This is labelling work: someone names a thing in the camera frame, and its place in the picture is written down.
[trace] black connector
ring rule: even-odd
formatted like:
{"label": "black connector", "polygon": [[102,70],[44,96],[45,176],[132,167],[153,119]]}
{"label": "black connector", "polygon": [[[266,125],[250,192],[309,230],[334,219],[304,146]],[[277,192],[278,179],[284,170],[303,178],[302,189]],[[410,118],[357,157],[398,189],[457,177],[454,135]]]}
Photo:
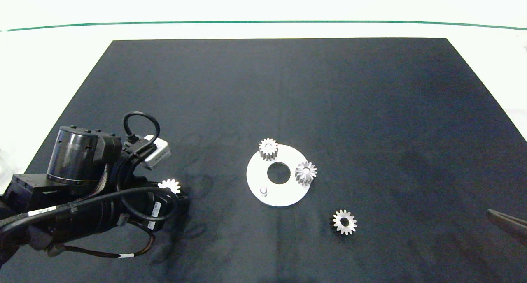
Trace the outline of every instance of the black connector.
{"label": "black connector", "polygon": [[123,151],[128,154],[135,155],[135,157],[138,159],[144,159],[157,149],[155,144],[150,144],[150,146],[147,146],[149,144],[150,142],[144,138],[135,143],[125,142]]}

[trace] green line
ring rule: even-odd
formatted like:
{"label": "green line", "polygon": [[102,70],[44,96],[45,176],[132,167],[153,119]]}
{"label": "green line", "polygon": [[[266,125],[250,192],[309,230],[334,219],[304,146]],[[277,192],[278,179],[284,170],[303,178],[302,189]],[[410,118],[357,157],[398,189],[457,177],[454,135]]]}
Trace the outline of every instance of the green line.
{"label": "green line", "polygon": [[137,25],[137,24],[275,24],[275,23],[390,23],[390,24],[432,24],[432,25],[451,25],[451,26],[469,26],[469,27],[483,27],[483,28],[498,28],[527,31],[527,28],[511,27],[511,26],[496,26],[483,24],[468,24],[468,23],[451,23],[451,22],[427,22],[427,21],[377,21],[377,20],[290,20],[290,21],[156,21],[156,22],[107,22],[107,23],[82,23],[82,24],[63,24],[51,26],[38,26],[28,28],[7,29],[4,32],[61,28],[61,27],[75,27],[75,26],[109,26],[109,25]]}

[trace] gear teeth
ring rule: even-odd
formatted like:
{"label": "gear teeth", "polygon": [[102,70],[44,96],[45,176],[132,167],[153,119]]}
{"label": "gear teeth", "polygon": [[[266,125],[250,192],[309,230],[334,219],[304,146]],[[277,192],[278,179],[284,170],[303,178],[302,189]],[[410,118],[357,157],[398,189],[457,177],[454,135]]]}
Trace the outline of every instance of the gear teeth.
{"label": "gear teeth", "polygon": [[278,155],[278,144],[273,138],[267,138],[260,141],[258,146],[260,157],[266,161],[271,161]]}
{"label": "gear teeth", "polygon": [[[353,232],[357,231],[357,221],[354,219],[355,216],[351,215],[348,210],[343,211],[341,209],[339,211],[336,211],[335,213],[337,214],[333,215],[333,217],[335,217],[335,219],[332,220],[335,223],[333,226],[337,228],[337,231],[340,231],[340,234],[346,234],[346,236],[348,236],[349,234],[353,234]],[[348,219],[349,224],[347,226],[342,225],[342,218]]]}
{"label": "gear teeth", "polygon": [[164,189],[168,188],[173,193],[181,193],[181,186],[179,185],[179,182],[177,182],[175,179],[168,178],[166,180],[163,180],[161,183],[158,183],[158,187]]}
{"label": "gear teeth", "polygon": [[298,183],[302,185],[309,185],[317,176],[317,168],[311,162],[299,163],[295,169],[295,177]]}

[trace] white circular plate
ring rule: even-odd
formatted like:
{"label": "white circular plate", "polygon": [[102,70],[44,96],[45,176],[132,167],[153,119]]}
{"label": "white circular plate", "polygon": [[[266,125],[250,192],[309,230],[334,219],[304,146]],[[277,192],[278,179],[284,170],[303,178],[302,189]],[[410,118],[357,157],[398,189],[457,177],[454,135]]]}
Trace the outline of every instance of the white circular plate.
{"label": "white circular plate", "polygon": [[[295,178],[296,167],[302,162],[307,162],[307,159],[301,152],[283,144],[278,145],[277,156],[271,161],[262,159],[257,151],[247,165],[247,183],[252,194],[271,206],[289,206],[300,201],[310,187],[310,184],[299,184]],[[289,180],[283,184],[269,180],[267,170],[273,163],[282,163],[289,168]]]}

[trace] spur gear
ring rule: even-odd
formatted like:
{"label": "spur gear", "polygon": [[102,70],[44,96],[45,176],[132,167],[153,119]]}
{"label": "spur gear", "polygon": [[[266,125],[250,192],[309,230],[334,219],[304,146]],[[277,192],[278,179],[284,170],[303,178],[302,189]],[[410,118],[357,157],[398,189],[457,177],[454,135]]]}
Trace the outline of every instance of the spur gear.
{"label": "spur gear", "polygon": [[[340,210],[335,213],[336,214],[333,215],[333,217],[335,217],[335,219],[333,219],[333,222],[335,223],[333,226],[337,228],[337,231],[340,231],[341,234],[346,234],[346,236],[348,234],[353,234],[353,232],[356,231],[355,228],[357,227],[357,221],[354,219],[354,215],[351,215],[351,213],[347,212],[346,210]],[[347,226],[342,225],[342,218],[348,219]]]}
{"label": "spur gear", "polygon": [[181,186],[179,185],[179,182],[177,182],[175,179],[168,178],[166,180],[163,180],[161,183],[158,183],[158,187],[168,188],[173,193],[181,193],[181,191],[179,191]]}
{"label": "spur gear", "polygon": [[311,162],[300,163],[295,170],[295,177],[298,183],[302,185],[311,184],[313,179],[317,176],[317,169]]}
{"label": "spur gear", "polygon": [[260,156],[262,159],[270,161],[275,159],[278,154],[278,144],[276,143],[276,140],[272,138],[263,139],[260,141],[258,150],[260,150]]}

